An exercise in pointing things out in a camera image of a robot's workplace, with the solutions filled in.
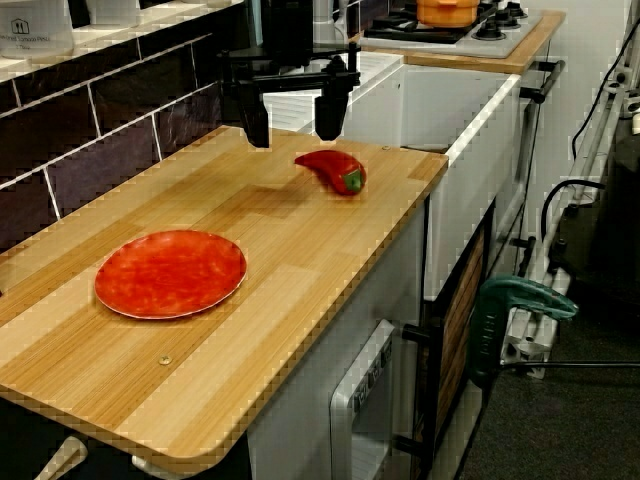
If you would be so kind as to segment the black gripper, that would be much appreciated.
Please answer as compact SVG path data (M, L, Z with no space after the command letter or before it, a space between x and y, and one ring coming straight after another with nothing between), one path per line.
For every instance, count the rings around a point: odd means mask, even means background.
M238 101L250 144L269 147L263 96L315 90L315 131L324 141L341 133L347 102L360 84L359 47L348 40L346 4L332 1L262 1L261 43L218 55L223 95Z

